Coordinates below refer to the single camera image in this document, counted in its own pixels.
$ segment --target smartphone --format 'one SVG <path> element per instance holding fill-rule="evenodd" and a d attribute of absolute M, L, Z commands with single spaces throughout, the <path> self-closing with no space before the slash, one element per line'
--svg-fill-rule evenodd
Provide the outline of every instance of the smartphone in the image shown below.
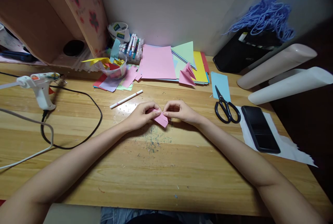
<path fill-rule="evenodd" d="M 242 112 L 257 150 L 264 153 L 281 153 L 261 108 L 242 106 Z"/>

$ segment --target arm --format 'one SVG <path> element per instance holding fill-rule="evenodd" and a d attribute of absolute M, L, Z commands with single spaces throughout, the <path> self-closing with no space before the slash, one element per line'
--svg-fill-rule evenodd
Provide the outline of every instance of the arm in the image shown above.
<path fill-rule="evenodd" d="M 159 111 L 145 114 L 149 108 Z M 124 134 L 161 113 L 154 102 L 141 103 L 123 122 L 104 131 L 46 166 L 0 208 L 3 223 L 43 223 L 51 204 Z"/>
<path fill-rule="evenodd" d="M 304 196 L 263 156 L 224 132 L 183 101 L 169 101 L 164 115 L 197 127 L 258 190 L 276 223 L 325 223 Z"/>

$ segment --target finger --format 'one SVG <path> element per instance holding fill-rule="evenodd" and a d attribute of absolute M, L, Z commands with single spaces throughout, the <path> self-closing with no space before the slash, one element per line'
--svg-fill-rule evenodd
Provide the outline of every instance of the finger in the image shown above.
<path fill-rule="evenodd" d="M 180 113 L 179 112 L 163 112 L 163 115 L 169 118 L 178 118 L 180 119 Z"/>
<path fill-rule="evenodd" d="M 163 112 L 166 112 L 170 107 L 180 106 L 180 101 L 168 101 L 164 106 Z"/>
<path fill-rule="evenodd" d="M 155 118 L 156 116 L 161 114 L 161 110 L 158 111 L 152 111 L 149 114 L 146 114 L 146 117 L 148 120 Z"/>
<path fill-rule="evenodd" d="M 144 103 L 142 103 L 142 105 L 143 105 L 143 109 L 145 112 L 150 108 L 161 110 L 161 108 L 155 102 L 144 102 Z"/>

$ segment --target desk surface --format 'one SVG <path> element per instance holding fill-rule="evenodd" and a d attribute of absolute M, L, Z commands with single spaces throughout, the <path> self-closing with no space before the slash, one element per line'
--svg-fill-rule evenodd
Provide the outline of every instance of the desk surface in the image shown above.
<path fill-rule="evenodd" d="M 211 57 L 211 71 L 218 72 Z M 214 113 L 216 99 L 210 97 L 212 86 L 188 88 L 178 83 L 135 81 L 133 91 L 110 93 L 92 87 L 100 74 L 70 69 L 0 64 L 0 71 L 30 75 L 56 71 L 67 75 L 67 88 L 90 94 L 103 112 L 96 134 L 125 119 L 138 103 L 156 101 L 162 108 L 168 100 L 182 99 L 200 114 L 236 138 L 243 140 L 239 124 L 223 124 Z M 235 105 L 249 105 L 251 93 L 239 88 L 235 74 L 229 79 L 231 100 Z M 0 84 L 15 78 L 0 74 Z M 135 91 L 144 93 L 111 110 L 110 105 Z M 58 145 L 73 146 L 95 128 L 99 112 L 85 95 L 56 90 L 57 108 L 47 119 L 54 128 Z M 0 107 L 40 121 L 31 89 L 12 87 L 0 91 Z M 279 134 L 288 136 L 277 115 L 267 103 L 263 111 L 271 114 Z M 0 165 L 19 161 L 47 147 L 40 127 L 0 112 Z M 11 169 L 0 171 L 0 199 L 7 199 L 40 169 L 66 150 L 52 149 Z M 281 171 L 326 218 L 332 219 L 333 206 L 307 165 L 262 154 Z M 79 183 L 60 198 L 68 204 L 126 208 L 197 211 L 207 213 L 268 215 L 256 191 L 194 127 L 174 121 L 166 131 L 153 122 L 131 132 L 108 151 Z"/>

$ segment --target scissor blade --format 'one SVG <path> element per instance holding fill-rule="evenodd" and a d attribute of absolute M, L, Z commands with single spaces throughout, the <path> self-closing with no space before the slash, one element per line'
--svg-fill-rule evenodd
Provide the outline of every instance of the scissor blade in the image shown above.
<path fill-rule="evenodd" d="M 219 89 L 217 88 L 216 85 L 215 85 L 215 89 L 216 89 L 216 92 L 217 92 L 217 96 L 220 99 L 221 98 L 221 93 L 220 93 L 220 91 L 219 91 Z"/>

